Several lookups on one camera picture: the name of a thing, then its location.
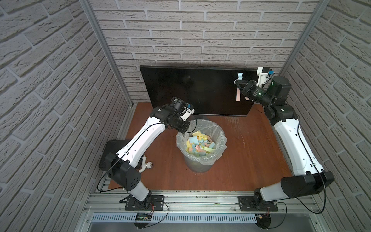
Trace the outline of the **blue sticky note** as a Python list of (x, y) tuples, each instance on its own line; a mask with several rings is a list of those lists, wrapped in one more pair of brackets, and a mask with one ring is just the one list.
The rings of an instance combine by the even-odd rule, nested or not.
[(234, 80), (233, 83), (237, 85), (238, 83), (240, 83), (242, 81), (242, 79), (243, 79), (243, 73), (239, 72), (238, 73), (238, 78), (236, 80)]

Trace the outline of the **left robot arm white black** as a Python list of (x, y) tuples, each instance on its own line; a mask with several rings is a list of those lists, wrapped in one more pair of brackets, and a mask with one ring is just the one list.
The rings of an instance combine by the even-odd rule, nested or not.
[(142, 183), (136, 167), (150, 145), (168, 127), (185, 133), (190, 126), (187, 119), (194, 112), (192, 104), (176, 97), (170, 104), (154, 108), (144, 126), (123, 148), (102, 156), (102, 170), (137, 201), (147, 203), (151, 191)]

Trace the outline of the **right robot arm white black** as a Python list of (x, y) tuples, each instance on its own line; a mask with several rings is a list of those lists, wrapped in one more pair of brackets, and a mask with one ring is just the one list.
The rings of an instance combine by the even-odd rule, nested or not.
[(291, 163), (291, 177), (255, 190), (252, 203), (262, 207), (277, 200), (298, 198), (326, 192), (334, 181), (332, 172), (325, 171), (311, 151), (300, 127), (300, 116), (287, 103), (291, 90), (289, 80), (275, 76), (265, 90), (254, 80), (241, 76), (234, 81), (245, 97), (261, 104), (264, 114), (276, 131)]

